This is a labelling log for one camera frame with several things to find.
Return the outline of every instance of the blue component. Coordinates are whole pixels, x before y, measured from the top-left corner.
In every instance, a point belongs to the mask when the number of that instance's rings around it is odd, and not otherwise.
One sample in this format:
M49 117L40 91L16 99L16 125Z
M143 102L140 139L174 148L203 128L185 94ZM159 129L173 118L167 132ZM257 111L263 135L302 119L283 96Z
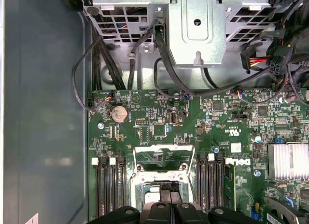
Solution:
M275 138L275 143L284 143L283 138Z
M219 148L214 148L213 153L219 153Z
M285 197L285 199L287 199L290 202L290 205L294 207L294 202L292 199L288 198L287 196Z
M251 210L251 217L254 219L254 220L257 220L259 221L260 220L260 215L258 215L255 210Z

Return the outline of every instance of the motherboard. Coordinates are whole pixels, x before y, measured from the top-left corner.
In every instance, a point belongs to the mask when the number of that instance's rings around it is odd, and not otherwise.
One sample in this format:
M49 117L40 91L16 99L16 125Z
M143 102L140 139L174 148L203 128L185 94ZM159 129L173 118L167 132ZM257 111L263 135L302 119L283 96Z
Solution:
M282 92L249 105L234 90L206 97L182 91L93 91L88 113L89 219L160 200L177 184L204 212L225 206L265 219L266 198L309 210L309 109ZM306 90L301 91L306 98ZM246 89L262 101L270 89Z

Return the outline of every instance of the yellow wire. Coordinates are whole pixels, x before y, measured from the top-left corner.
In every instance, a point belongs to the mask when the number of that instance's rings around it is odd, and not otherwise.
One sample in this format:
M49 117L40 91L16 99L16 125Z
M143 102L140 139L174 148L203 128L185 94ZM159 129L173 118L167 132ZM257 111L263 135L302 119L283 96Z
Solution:
M257 64L259 64L260 62L255 62L252 65L250 65L251 67L256 66Z

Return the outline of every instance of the red wire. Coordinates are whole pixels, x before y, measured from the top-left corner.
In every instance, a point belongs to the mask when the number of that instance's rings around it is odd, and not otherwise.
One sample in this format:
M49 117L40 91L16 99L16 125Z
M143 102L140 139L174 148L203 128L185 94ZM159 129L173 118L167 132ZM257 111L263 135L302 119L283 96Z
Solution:
M255 62L266 62L267 61L267 58L265 59L250 59L250 63L255 63Z

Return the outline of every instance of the white slot latch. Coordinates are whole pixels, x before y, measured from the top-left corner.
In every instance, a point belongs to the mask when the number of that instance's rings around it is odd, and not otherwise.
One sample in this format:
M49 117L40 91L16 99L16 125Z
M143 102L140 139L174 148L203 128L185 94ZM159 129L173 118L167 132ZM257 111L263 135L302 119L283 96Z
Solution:
M98 158L97 157L92 157L91 158L91 164L92 165L98 165Z
M110 157L110 165L116 165L116 158Z
M208 161L214 161L214 153L209 153L207 159Z

